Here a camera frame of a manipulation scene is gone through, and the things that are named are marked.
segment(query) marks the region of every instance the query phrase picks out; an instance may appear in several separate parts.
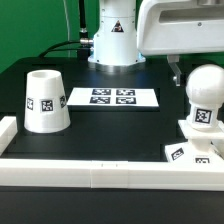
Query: white plastic part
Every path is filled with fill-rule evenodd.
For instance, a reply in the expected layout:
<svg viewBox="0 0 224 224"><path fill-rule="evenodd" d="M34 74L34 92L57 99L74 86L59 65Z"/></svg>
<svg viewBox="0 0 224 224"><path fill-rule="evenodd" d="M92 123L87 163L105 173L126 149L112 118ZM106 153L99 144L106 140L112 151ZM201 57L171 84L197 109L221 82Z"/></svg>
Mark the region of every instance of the white plastic part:
<svg viewBox="0 0 224 224"><path fill-rule="evenodd" d="M186 87L191 112L188 123L198 130L218 125L218 109L224 102L224 69L217 65L203 65L189 76Z"/></svg>
<svg viewBox="0 0 224 224"><path fill-rule="evenodd" d="M117 164L107 161L0 159L0 185L224 191L223 163L190 166L163 162Z"/></svg>
<svg viewBox="0 0 224 224"><path fill-rule="evenodd" d="M0 155L17 133L16 117L4 117L0 122Z"/></svg>
<svg viewBox="0 0 224 224"><path fill-rule="evenodd" d="M94 161L91 170L92 188L128 188L128 162Z"/></svg>
<svg viewBox="0 0 224 224"><path fill-rule="evenodd" d="M61 131L70 125L61 73L37 70L27 75L25 128L37 133Z"/></svg>
<svg viewBox="0 0 224 224"><path fill-rule="evenodd" d="M144 0L139 11L137 47L143 55L224 50L223 4L197 0Z"/></svg>
<svg viewBox="0 0 224 224"><path fill-rule="evenodd" d="M100 28L89 62L131 66L145 61L137 50L135 10L136 0L100 0Z"/></svg>
<svg viewBox="0 0 224 224"><path fill-rule="evenodd" d="M187 143L165 147L167 160L174 163L224 163L212 140L224 140L224 124L217 120L224 102L224 70L204 65L189 76L186 87L191 104L187 120L179 125Z"/></svg>
<svg viewBox="0 0 224 224"><path fill-rule="evenodd" d="M90 187L91 161L0 159L1 186Z"/></svg>

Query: white cylindrical mount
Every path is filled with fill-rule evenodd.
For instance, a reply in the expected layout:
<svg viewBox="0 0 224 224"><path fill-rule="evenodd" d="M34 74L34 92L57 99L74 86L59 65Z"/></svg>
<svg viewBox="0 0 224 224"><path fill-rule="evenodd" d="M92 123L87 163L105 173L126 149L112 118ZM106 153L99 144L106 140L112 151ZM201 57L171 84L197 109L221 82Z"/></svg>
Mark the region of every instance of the white cylindrical mount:
<svg viewBox="0 0 224 224"><path fill-rule="evenodd" d="M224 70L217 65L203 65L189 76L186 87L192 128L211 131L217 127L217 114L224 102Z"/></svg>
<svg viewBox="0 0 224 224"><path fill-rule="evenodd" d="M61 73L37 70L28 73L25 128L36 133L61 131L70 125Z"/></svg>
<svg viewBox="0 0 224 224"><path fill-rule="evenodd" d="M100 0L100 28L90 67L113 71L145 61L137 50L135 13L135 0Z"/></svg>

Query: black cable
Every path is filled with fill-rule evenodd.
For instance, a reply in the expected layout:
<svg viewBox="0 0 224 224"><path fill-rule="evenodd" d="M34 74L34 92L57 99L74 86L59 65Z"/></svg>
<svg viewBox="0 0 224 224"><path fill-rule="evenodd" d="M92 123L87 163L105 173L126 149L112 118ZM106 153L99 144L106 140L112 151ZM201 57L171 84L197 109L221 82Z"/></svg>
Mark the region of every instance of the black cable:
<svg viewBox="0 0 224 224"><path fill-rule="evenodd" d="M47 50L45 50L44 52L42 52L41 54L39 54L38 57L43 58L49 51L54 50L57 47L61 47L61 46L65 46L65 45L69 45L69 44L79 44L80 41L77 40L71 40L71 41L64 41L58 44L54 44L51 47L49 47Z"/></svg>
<svg viewBox="0 0 224 224"><path fill-rule="evenodd" d="M84 0L79 0L79 20L80 20L80 38L88 38L88 31L86 29L86 14Z"/></svg>
<svg viewBox="0 0 224 224"><path fill-rule="evenodd" d="M77 51L77 50L78 50L77 48L51 49L51 50L45 51L45 54L43 56L41 56L41 57L43 58L46 54L48 54L50 52L54 52L54 51Z"/></svg>
<svg viewBox="0 0 224 224"><path fill-rule="evenodd" d="M86 28L86 15L84 0L79 0L80 28Z"/></svg>

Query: rectangular paper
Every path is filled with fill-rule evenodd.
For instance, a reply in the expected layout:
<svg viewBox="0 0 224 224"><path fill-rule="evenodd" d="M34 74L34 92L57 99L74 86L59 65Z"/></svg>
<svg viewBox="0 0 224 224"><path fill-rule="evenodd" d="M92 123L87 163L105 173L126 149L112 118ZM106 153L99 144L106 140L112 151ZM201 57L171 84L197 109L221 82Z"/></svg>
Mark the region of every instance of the rectangular paper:
<svg viewBox="0 0 224 224"><path fill-rule="evenodd" d="M154 89L73 88L70 106L158 107Z"/></svg>

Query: upside-down cup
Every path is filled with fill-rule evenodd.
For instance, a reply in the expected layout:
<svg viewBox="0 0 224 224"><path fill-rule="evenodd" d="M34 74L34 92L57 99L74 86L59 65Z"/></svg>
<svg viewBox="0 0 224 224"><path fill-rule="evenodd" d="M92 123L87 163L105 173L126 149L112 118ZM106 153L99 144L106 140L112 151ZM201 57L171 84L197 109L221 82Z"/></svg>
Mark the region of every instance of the upside-down cup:
<svg viewBox="0 0 224 224"><path fill-rule="evenodd" d="M61 73L37 70L27 75L24 126L35 133L53 133L70 125Z"/></svg>

